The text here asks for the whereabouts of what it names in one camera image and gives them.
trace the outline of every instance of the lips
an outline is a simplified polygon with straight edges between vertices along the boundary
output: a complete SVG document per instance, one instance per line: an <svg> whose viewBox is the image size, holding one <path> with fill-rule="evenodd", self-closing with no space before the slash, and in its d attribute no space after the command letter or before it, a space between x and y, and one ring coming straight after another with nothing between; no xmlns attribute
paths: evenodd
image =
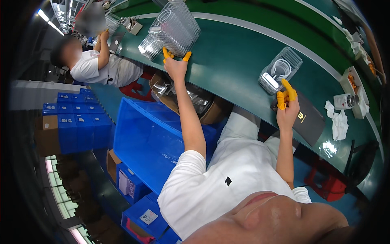
<svg viewBox="0 0 390 244"><path fill-rule="evenodd" d="M268 193L263 193L263 194L260 194L258 196L255 196L254 198L252 198L249 202L247 202L245 204L244 207L248 206L249 204L251 203L254 203L254 202L257 202L257 201L260 201L262 199L265 199L265 198L269 198L269 197L272 197L272 196L277 196L278 194L274 193L274 192L268 192Z"/></svg>

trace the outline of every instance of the clear plastic container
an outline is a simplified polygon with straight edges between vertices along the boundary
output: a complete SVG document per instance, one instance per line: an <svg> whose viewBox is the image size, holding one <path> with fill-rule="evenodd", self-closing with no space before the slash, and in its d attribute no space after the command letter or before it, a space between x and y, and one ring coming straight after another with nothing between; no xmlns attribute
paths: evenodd
<svg viewBox="0 0 390 244"><path fill-rule="evenodd" d="M114 32L118 29L120 23L111 17L110 15L106 15L106 28L108 28L108 31L110 33L110 36L114 34Z"/></svg>
<svg viewBox="0 0 390 244"><path fill-rule="evenodd" d="M151 34L147 35L145 39L138 46L138 50L148 60L153 61L155 57L161 52L163 45Z"/></svg>
<svg viewBox="0 0 390 244"><path fill-rule="evenodd" d="M168 2L149 28L149 34L178 57L184 57L191 50L200 32L182 0Z"/></svg>
<svg viewBox="0 0 390 244"><path fill-rule="evenodd" d="M290 47L285 47L261 71L259 76L260 85L273 95L283 88L282 79L289 81L302 65L302 59Z"/></svg>

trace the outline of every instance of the person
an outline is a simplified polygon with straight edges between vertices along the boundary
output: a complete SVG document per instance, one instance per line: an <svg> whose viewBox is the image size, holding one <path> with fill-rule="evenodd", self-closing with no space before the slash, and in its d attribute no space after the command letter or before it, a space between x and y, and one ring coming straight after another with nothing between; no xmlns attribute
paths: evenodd
<svg viewBox="0 0 390 244"><path fill-rule="evenodd" d="M69 67L71 76L79 82L113 85L122 93L134 97L131 90L142 89L137 83L138 78L150 80L154 73L139 62L111 54L107 44L108 38L107 29L97 37L93 50L83 52L77 38L63 36L53 48L50 60L54 66Z"/></svg>
<svg viewBox="0 0 390 244"><path fill-rule="evenodd" d="M312 203L306 188L294 187L298 99L278 109L280 133L264 143L257 140L260 120L234 107L206 168L202 127L184 83L187 62L163 51L177 93L184 153L158 204L183 243L309 243L348 227L341 212Z"/></svg>

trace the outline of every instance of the blue storage crate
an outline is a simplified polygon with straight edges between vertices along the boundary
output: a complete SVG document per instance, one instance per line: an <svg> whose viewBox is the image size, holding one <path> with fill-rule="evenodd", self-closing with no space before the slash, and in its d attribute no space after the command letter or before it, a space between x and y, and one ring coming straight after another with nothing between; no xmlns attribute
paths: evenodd
<svg viewBox="0 0 390 244"><path fill-rule="evenodd" d="M72 93L58 93L57 103L72 103Z"/></svg>
<svg viewBox="0 0 390 244"><path fill-rule="evenodd" d="M88 106L88 112L90 114L105 114L106 112L104 109L100 106L98 103L90 103L87 104Z"/></svg>
<svg viewBox="0 0 390 244"><path fill-rule="evenodd" d="M56 103L44 103L42 108L42 115L57 115L57 104Z"/></svg>
<svg viewBox="0 0 390 244"><path fill-rule="evenodd" d="M80 89L80 94L84 94L84 95L93 95L94 93L92 92L91 89L81 88L81 89Z"/></svg>
<svg viewBox="0 0 390 244"><path fill-rule="evenodd" d="M184 152L180 117L161 103L122 98L114 152L151 190L160 194ZM202 125L207 148L216 130Z"/></svg>
<svg viewBox="0 0 390 244"><path fill-rule="evenodd" d="M94 95L84 95L85 102L88 104L99 104L98 99Z"/></svg>
<svg viewBox="0 0 390 244"><path fill-rule="evenodd" d="M109 147L112 121L107 114L90 114L95 125L94 149Z"/></svg>
<svg viewBox="0 0 390 244"><path fill-rule="evenodd" d="M71 103L59 103L58 114L73 114L73 104Z"/></svg>
<svg viewBox="0 0 390 244"><path fill-rule="evenodd" d="M169 228L165 234L158 239L158 242L160 244L180 244L182 240L171 228Z"/></svg>
<svg viewBox="0 0 390 244"><path fill-rule="evenodd" d="M88 106L86 104L75 103L72 108L75 114L89 114Z"/></svg>
<svg viewBox="0 0 390 244"><path fill-rule="evenodd" d="M61 153L69 154L77 152L77 126L73 114L59 114L58 138Z"/></svg>
<svg viewBox="0 0 390 244"><path fill-rule="evenodd" d="M152 222L149 222L149 224L146 224L141 219L148 222L144 215L145 213L150 213L149 210L157 215L157 218L155 218ZM126 227L127 218L144 229L148 234L154 236L156 239L158 239L168 227L167 222L163 219L163 216L160 213L159 206L150 199L149 195L144 196L133 206L123 212L121 226L126 230L128 230Z"/></svg>
<svg viewBox="0 0 390 244"><path fill-rule="evenodd" d="M138 202L141 198L152 192L137 176L130 173L127 166L124 163L117 164L117 188L122 196L126 199L130 205ZM119 172L122 171L129 180L129 194L125 195L119 188Z"/></svg>
<svg viewBox="0 0 390 244"><path fill-rule="evenodd" d="M72 94L72 103L85 104L85 96L83 94Z"/></svg>
<svg viewBox="0 0 390 244"><path fill-rule="evenodd" d="M87 151L93 149L95 124L89 114L75 114L77 125L77 149Z"/></svg>

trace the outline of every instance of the white t-shirt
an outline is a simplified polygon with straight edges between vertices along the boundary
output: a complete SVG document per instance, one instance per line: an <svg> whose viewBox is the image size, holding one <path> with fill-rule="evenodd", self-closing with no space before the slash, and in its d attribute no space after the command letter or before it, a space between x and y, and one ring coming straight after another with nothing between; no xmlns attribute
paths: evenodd
<svg viewBox="0 0 390 244"><path fill-rule="evenodd" d="M200 153L184 152L165 182L158 204L163 218L185 240L258 191L311 203L306 188L291 190L275 171L264 143L231 138L219 143L207 171Z"/></svg>
<svg viewBox="0 0 390 244"><path fill-rule="evenodd" d="M108 64L99 70L98 57L100 53L96 50L89 50L82 53L80 60L70 71L71 76L86 83L102 83L115 87L122 87L130 84L144 72L142 64L122 59L110 54Z"/></svg>

